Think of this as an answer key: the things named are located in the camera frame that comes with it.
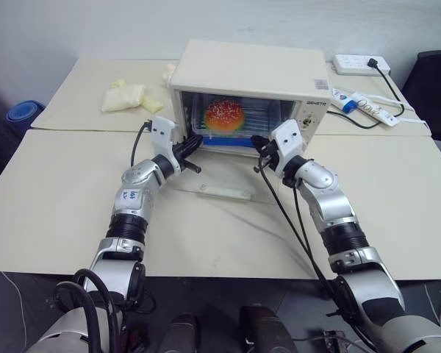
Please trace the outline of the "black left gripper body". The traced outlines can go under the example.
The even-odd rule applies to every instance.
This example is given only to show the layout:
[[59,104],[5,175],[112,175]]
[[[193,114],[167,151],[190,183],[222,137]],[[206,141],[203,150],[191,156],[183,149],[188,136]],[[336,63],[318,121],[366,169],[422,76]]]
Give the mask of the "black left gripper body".
[[183,171],[190,168],[190,161],[187,159],[191,153],[190,143],[187,141],[177,143],[172,148],[175,163],[173,164],[174,171]]

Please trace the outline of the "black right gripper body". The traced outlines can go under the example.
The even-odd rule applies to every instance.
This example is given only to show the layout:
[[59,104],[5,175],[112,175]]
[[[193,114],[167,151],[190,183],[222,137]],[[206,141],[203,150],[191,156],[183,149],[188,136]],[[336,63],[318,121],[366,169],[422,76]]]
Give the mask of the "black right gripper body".
[[282,173],[280,168],[279,147],[275,140],[261,138],[259,141],[259,171],[269,167],[275,173]]

